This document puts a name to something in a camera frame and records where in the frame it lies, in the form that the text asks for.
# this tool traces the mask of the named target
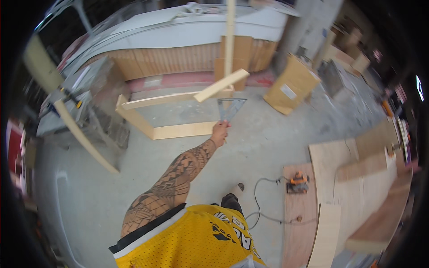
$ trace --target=yellow jersey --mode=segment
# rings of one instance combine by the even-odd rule
[[[249,255],[265,265],[248,229],[239,211],[181,204],[109,249],[119,268],[230,267]]]

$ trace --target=label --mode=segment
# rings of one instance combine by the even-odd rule
[[[280,88],[280,90],[283,93],[285,93],[289,99],[295,99],[296,98],[295,92],[293,92],[292,89],[290,89],[286,84],[283,84],[283,86]]]

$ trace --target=leg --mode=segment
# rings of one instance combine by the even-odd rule
[[[241,206],[239,204],[239,199],[237,197],[237,196],[241,196],[243,191],[244,191],[243,183],[239,183],[235,185],[230,190],[230,193],[222,198],[221,207],[237,210],[244,216],[243,210],[241,209]]]
[[[244,216],[239,199],[233,193],[229,193],[222,198],[221,207],[237,210]]]

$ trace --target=tattooed arm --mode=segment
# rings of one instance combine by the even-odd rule
[[[125,214],[121,238],[185,202],[190,182],[207,164],[216,149],[224,144],[224,138],[228,136],[227,127],[230,126],[226,121],[217,123],[210,139],[180,154],[161,179],[134,200]]]

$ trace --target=hand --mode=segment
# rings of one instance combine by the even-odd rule
[[[216,148],[219,148],[224,144],[224,139],[228,136],[227,128],[231,127],[231,124],[228,121],[224,120],[223,122],[217,122],[213,127],[213,134],[210,139],[216,144]]]

